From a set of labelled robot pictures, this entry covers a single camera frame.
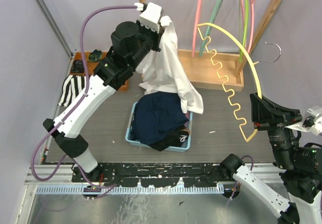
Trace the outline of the white t shirt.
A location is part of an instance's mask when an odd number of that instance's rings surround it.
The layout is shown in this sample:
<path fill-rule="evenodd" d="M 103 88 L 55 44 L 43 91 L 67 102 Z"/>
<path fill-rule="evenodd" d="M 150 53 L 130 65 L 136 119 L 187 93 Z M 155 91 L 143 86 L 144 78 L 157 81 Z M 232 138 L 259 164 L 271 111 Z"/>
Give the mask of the white t shirt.
<path fill-rule="evenodd" d="M 203 114 L 202 96 L 189 81 L 179 60 L 174 23 L 169 16 L 163 16 L 160 22 L 165 28 L 159 45 L 161 51 L 151 51 L 137 67 L 136 72 L 142 75 L 139 86 L 145 90 L 145 95 L 176 93 L 183 113 Z"/>

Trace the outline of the salmon pink hanger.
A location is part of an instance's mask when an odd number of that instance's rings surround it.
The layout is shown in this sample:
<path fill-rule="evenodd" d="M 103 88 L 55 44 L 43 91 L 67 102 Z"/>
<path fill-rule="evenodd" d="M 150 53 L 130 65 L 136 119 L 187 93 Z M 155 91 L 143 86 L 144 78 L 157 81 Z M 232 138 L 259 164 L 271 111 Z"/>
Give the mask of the salmon pink hanger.
<path fill-rule="evenodd" d="M 192 38 L 192 50 L 191 50 L 192 58 L 195 56 L 196 38 L 197 38 L 197 25 L 199 24 L 199 20 L 200 20 L 202 1 L 203 0 L 198 0 L 198 2 L 197 2 L 195 21 L 194 21 L 194 28 L 193 28 L 193 38 Z"/>

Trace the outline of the navy blue t shirt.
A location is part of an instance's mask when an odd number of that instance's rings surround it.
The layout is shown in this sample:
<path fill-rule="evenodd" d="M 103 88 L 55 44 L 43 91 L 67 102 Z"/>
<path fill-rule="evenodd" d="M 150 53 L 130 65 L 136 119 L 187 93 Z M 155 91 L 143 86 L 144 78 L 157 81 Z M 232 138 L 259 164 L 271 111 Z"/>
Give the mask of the navy blue t shirt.
<path fill-rule="evenodd" d="M 135 106 L 132 133 L 134 139 L 150 145 L 165 138 L 188 122 L 177 93 L 155 92 L 140 98 Z"/>

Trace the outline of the mint green hanger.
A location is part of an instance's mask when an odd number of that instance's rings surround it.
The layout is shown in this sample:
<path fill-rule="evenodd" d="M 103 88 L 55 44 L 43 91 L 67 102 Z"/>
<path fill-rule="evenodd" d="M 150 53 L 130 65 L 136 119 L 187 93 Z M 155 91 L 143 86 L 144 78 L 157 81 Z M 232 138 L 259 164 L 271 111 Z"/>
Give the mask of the mint green hanger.
<path fill-rule="evenodd" d="M 209 23 L 213 24 L 214 21 L 216 20 L 218 12 L 220 10 L 220 7 L 222 5 L 222 2 L 223 2 L 223 0 L 217 0 L 216 1 L 215 6 L 214 6 L 213 11 L 212 11 L 212 14 L 211 14 L 210 19 L 209 19 Z M 199 57 L 203 56 L 205 45 L 206 45 L 206 41 L 203 41 L 202 44 L 201 44 L 201 47 L 199 49 L 199 55 L 198 55 Z"/>

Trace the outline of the lime green hanger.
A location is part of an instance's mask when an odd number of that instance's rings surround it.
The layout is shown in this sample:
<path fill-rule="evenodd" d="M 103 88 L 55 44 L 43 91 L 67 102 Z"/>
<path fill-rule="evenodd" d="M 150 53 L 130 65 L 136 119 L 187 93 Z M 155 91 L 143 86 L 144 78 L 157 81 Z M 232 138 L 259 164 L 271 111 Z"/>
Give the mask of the lime green hanger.
<path fill-rule="evenodd" d="M 239 39 L 244 48 L 247 46 L 247 32 L 250 14 L 250 0 L 239 0 Z"/>

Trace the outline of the black printed t shirt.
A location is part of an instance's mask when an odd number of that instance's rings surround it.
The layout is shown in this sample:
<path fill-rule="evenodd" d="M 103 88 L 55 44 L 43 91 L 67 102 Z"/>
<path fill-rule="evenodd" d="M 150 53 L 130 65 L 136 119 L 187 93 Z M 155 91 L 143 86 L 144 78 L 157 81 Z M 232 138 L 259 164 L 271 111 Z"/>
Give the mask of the black printed t shirt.
<path fill-rule="evenodd" d="M 169 131 L 165 138 L 150 144 L 149 146 L 159 152 L 164 151 L 169 147 L 181 147 L 190 136 L 190 130 L 187 128 L 178 128 Z"/>

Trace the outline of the pink plastic hanger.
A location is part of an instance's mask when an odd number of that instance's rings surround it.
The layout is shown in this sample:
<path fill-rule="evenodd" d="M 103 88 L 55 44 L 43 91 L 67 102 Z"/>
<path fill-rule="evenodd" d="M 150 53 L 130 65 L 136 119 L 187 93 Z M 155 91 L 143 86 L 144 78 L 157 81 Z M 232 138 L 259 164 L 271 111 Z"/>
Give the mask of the pink plastic hanger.
<path fill-rule="evenodd" d="M 248 32 L 247 32 L 247 53 L 250 53 L 251 46 L 253 44 L 254 38 L 254 28 L 255 28 L 255 1 L 250 0 L 250 14 L 249 14 L 249 24 L 248 24 Z"/>

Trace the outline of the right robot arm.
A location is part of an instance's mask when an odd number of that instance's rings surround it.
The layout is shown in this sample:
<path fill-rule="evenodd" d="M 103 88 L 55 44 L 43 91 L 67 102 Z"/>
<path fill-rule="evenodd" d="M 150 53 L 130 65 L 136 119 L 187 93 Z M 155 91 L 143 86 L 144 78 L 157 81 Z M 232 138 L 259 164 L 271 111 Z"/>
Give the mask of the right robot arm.
<path fill-rule="evenodd" d="M 234 154 L 220 163 L 221 176 L 252 191 L 278 223 L 321 223 L 321 144 L 299 145 L 303 132 L 321 135 L 321 107 L 309 108 L 302 116 L 298 109 L 280 106 L 257 93 L 250 100 L 254 128 L 267 132 L 274 166 L 281 170 L 289 198 L 275 192 Z"/>

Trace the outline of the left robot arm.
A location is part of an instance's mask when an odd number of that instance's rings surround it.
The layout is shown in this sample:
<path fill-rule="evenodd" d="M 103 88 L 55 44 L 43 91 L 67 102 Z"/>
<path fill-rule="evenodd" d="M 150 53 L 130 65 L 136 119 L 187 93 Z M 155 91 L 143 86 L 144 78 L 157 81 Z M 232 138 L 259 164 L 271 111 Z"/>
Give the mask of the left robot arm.
<path fill-rule="evenodd" d="M 61 115 L 43 122 L 57 145 L 75 160 L 79 171 L 90 182 L 100 179 L 102 168 L 80 131 L 98 107 L 133 76 L 150 51 L 161 50 L 159 44 L 164 30 L 161 23 L 154 26 L 139 21 L 119 24 L 111 34 L 112 46 L 95 67 L 86 87 Z"/>

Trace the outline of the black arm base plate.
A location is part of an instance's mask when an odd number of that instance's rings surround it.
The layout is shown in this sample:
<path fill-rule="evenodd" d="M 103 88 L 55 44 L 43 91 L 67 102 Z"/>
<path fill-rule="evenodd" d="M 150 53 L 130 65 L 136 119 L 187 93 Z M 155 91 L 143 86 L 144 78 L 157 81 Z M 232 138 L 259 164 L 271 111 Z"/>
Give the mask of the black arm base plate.
<path fill-rule="evenodd" d="M 229 164 L 223 161 L 213 163 L 101 163 L 92 172 L 81 174 L 77 165 L 73 165 L 72 182 L 89 180 L 99 182 L 104 187 L 155 188 L 175 187 L 180 181 L 185 188 L 216 187 L 218 182 L 232 181 L 233 174 L 242 165 L 242 161 Z"/>

